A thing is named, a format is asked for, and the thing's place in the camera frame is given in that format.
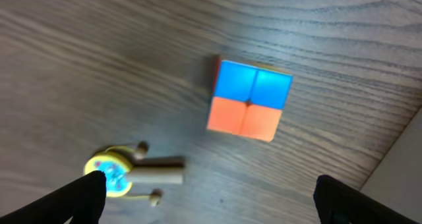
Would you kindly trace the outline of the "multicolour puzzle cube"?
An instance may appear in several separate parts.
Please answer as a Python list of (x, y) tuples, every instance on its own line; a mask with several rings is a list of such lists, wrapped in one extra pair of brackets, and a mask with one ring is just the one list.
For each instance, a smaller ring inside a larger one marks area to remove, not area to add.
[(275, 68), (218, 56), (206, 128), (273, 141), (292, 82), (291, 74)]

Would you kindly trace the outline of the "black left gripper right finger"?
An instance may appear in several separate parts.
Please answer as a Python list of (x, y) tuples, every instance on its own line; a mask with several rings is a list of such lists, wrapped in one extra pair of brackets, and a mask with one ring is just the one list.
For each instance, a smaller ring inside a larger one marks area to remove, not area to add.
[(321, 224), (417, 224), (329, 175), (316, 180), (313, 200)]

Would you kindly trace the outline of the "small rattle drum toy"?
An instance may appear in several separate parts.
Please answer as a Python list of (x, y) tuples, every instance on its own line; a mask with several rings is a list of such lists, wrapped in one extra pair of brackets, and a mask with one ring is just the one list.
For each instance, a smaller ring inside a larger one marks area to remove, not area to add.
[(147, 158), (149, 145), (140, 142), (137, 146), (115, 145), (97, 150), (85, 163), (85, 175), (101, 171), (106, 178), (108, 198), (147, 200), (157, 206), (163, 192), (156, 188), (149, 194), (133, 194), (135, 184), (183, 184), (185, 159), (183, 157)]

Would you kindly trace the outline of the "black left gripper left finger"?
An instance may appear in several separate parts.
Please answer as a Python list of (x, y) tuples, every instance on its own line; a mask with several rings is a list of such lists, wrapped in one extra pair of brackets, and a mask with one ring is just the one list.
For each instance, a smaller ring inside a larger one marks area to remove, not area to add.
[(93, 171), (1, 217), (2, 223), (98, 224), (106, 202), (106, 176)]

